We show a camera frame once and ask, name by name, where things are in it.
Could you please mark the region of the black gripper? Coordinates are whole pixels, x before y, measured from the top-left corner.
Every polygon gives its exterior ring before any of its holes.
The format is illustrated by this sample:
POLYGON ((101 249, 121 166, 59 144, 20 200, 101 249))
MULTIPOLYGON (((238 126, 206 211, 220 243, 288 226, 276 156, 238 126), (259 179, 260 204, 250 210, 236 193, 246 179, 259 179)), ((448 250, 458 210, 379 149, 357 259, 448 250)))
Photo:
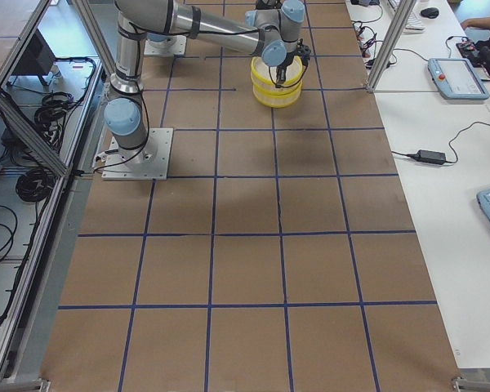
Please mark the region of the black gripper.
POLYGON ((277 66, 276 81, 275 81, 275 86, 277 88, 283 88, 283 84, 285 83, 285 75, 287 73, 287 68, 292 64, 295 56, 296 53, 294 51, 288 52, 286 54, 284 61, 277 66))

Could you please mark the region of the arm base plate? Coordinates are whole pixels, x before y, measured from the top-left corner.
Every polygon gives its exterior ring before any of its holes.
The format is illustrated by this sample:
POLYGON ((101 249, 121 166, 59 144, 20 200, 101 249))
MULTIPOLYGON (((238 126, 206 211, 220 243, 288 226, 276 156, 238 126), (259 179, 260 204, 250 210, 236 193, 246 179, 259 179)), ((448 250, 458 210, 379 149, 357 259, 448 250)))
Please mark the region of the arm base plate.
POLYGON ((187 38, 185 36, 162 36, 149 34, 145 43, 145 55, 157 57, 183 56, 187 38))
POLYGON ((172 148, 172 128, 151 128, 147 145, 131 158, 137 150, 130 153, 120 149, 115 137, 111 137, 110 149, 117 152, 106 157, 106 169, 102 170, 104 180, 166 180, 172 148))

